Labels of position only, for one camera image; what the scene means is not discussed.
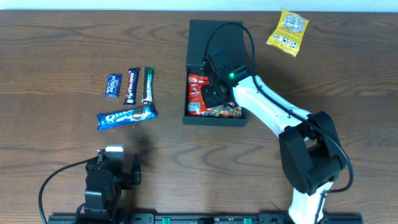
label on yellow package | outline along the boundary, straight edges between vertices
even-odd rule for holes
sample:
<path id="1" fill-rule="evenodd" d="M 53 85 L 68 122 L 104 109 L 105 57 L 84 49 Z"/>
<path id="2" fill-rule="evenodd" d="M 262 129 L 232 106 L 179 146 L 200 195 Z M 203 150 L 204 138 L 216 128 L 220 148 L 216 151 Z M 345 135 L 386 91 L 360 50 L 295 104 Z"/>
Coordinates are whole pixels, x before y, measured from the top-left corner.
<path id="1" fill-rule="evenodd" d="M 300 50 L 308 22 L 298 14 L 283 9 L 278 26 L 268 38 L 267 44 L 271 44 L 295 57 Z"/>

white background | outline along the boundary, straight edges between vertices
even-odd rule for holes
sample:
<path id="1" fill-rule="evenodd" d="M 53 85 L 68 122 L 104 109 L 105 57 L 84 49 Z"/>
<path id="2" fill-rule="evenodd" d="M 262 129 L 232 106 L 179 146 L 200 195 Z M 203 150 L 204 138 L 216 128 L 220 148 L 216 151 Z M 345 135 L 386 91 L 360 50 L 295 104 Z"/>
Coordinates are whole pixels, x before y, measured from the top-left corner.
<path id="1" fill-rule="evenodd" d="M 398 12 L 398 0 L 0 0 L 0 9 Z"/>

oreo package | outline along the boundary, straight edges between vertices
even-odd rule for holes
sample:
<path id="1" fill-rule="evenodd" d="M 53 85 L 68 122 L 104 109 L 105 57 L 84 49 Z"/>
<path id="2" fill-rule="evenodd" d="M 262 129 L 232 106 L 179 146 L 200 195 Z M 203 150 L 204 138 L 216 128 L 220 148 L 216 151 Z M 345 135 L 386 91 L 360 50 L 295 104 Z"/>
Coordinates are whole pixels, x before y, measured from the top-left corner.
<path id="1" fill-rule="evenodd" d="M 138 82 L 139 68 L 129 69 L 129 81 L 127 83 L 125 105 L 136 104 L 137 82 Z"/>
<path id="2" fill-rule="evenodd" d="M 97 130 L 101 131 L 154 118 L 156 118 L 156 112 L 152 105 L 110 114 L 97 114 Z"/>
<path id="3" fill-rule="evenodd" d="M 155 67 L 144 67 L 144 91 L 142 93 L 143 104 L 149 104 L 154 102 L 152 96 L 152 80 L 154 79 Z"/>
<path id="4" fill-rule="evenodd" d="M 121 80 L 122 80 L 122 75 L 109 74 L 108 82 L 106 83 L 105 96 L 118 97 Z"/>

blue wrapper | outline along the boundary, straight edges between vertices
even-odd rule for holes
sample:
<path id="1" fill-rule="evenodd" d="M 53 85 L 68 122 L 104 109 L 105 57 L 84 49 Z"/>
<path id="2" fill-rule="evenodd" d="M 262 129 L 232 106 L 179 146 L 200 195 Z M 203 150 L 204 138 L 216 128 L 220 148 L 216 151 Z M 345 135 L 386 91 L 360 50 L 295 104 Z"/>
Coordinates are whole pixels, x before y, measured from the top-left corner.
<path id="1" fill-rule="evenodd" d="M 136 104 L 138 73 L 139 73 L 139 68 L 129 69 L 129 81 L 127 83 L 126 99 L 124 100 L 125 105 Z"/>
<path id="2" fill-rule="evenodd" d="M 121 80 L 122 80 L 122 75 L 110 74 L 108 77 L 108 82 L 106 83 L 105 96 L 118 97 Z"/>
<path id="3" fill-rule="evenodd" d="M 97 114 L 97 129 L 101 131 L 154 118 L 156 118 L 156 112 L 152 105 L 111 114 Z"/>

wooden table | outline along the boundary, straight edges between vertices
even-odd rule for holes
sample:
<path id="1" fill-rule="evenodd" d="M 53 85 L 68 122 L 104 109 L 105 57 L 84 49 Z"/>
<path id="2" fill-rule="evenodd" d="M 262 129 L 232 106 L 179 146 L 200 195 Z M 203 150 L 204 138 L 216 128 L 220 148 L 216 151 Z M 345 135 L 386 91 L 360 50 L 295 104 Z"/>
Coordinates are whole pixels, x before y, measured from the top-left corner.
<path id="1" fill-rule="evenodd" d="M 0 223 L 40 223 L 37 195 L 47 176 L 115 143 L 142 155 L 142 184 L 121 201 L 131 210 L 289 208 L 278 139 L 255 116 L 244 128 L 182 124 L 190 19 L 243 20 L 264 82 L 333 118 L 355 180 L 348 192 L 329 195 L 326 211 L 397 223 L 398 15 L 300 15 L 310 23 L 293 58 L 266 45 L 280 12 L 1 11 Z M 142 66 L 156 66 L 158 117 L 97 131 L 96 114 L 131 108 L 123 106 L 127 69 Z M 118 99 L 104 96 L 109 73 L 124 75 Z M 84 166 L 54 177 L 44 191 L 46 216 L 74 213 L 85 177 Z M 347 180 L 344 170 L 334 188 Z"/>

